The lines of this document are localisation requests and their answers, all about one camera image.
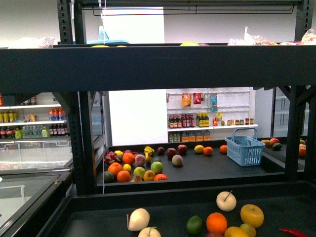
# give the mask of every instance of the orange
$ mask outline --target orange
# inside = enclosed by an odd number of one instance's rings
[[[126,183],[130,180],[130,173],[127,170],[122,170],[118,173],[118,181],[120,183]]]
[[[118,173],[123,170],[123,166],[117,162],[110,164],[108,171],[112,172],[115,177],[118,176]]]
[[[132,165],[135,163],[135,156],[132,153],[124,153],[122,160],[124,164]]]
[[[302,157],[302,158],[306,156],[306,147],[300,146],[300,150],[298,152],[298,156]]]
[[[210,156],[210,155],[213,154],[213,148],[211,148],[211,147],[205,147],[205,148],[203,149],[203,153],[204,153],[204,155],[206,155],[206,156]]]
[[[224,235],[225,231],[227,230],[226,217],[219,212],[214,212],[207,217],[206,227],[211,233]]]
[[[220,153],[222,153],[222,154],[227,154],[227,145],[222,145],[222,146],[219,148],[219,151],[220,151]]]

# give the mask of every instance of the avocado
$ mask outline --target avocado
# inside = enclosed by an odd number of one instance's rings
[[[272,149],[274,150],[274,151],[279,151],[279,150],[281,150],[281,148],[282,148],[282,144],[281,143],[274,143],[273,144],[273,146],[272,146]]]

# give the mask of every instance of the black tray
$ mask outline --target black tray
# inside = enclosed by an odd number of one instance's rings
[[[233,190],[237,206],[223,212],[216,205],[221,191]],[[209,214],[225,215],[228,226],[240,226],[240,209],[245,204],[259,206],[264,214],[257,237],[286,237],[279,228],[291,228],[316,237],[316,185],[308,181],[275,182],[195,189],[131,192],[65,199],[38,237],[137,237],[126,227],[126,214],[139,207],[151,215],[149,226],[158,227],[163,237],[190,236],[186,222],[199,215],[205,222]],[[207,233],[206,225],[198,237]]]
[[[243,167],[230,159],[227,155],[220,154],[219,146],[224,144],[224,141],[186,143],[189,150],[183,156],[184,165],[175,167],[172,161],[167,158],[166,153],[163,156],[158,156],[155,152],[153,157],[160,157],[163,164],[163,172],[168,176],[166,182],[146,181],[141,183],[109,183],[105,184],[106,193],[117,192],[135,192],[149,190],[164,190],[192,187],[208,187],[218,185],[232,185],[240,183],[258,183],[269,181],[283,181],[284,167],[275,163],[270,158],[263,155],[261,164],[254,166]],[[197,155],[194,152],[194,147],[197,144],[211,146],[214,149],[213,155],[206,157]],[[109,147],[108,151],[125,151],[133,150],[143,153],[146,145],[124,146],[124,147]],[[165,150],[169,147],[177,148],[178,144],[155,144],[150,145],[153,149],[163,146]],[[150,164],[146,164],[144,168],[150,169]],[[98,193],[102,193],[102,168],[97,179]]]

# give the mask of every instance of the plastic basket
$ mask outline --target plastic basket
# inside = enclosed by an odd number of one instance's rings
[[[254,129],[253,137],[235,136],[238,130]],[[262,151],[265,147],[263,142],[257,140],[258,132],[254,127],[238,128],[232,137],[226,137],[227,156],[241,166],[260,165]]]

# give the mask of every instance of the plastic bag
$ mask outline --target plastic bag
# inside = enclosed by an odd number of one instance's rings
[[[263,36],[251,35],[249,28],[246,26],[244,39],[230,39],[228,45],[277,45],[277,43],[269,41]]]
[[[313,29],[309,29],[303,35],[300,45],[316,45],[316,35]]]
[[[9,48],[52,48],[56,44],[55,38],[28,38],[24,37],[14,42]]]

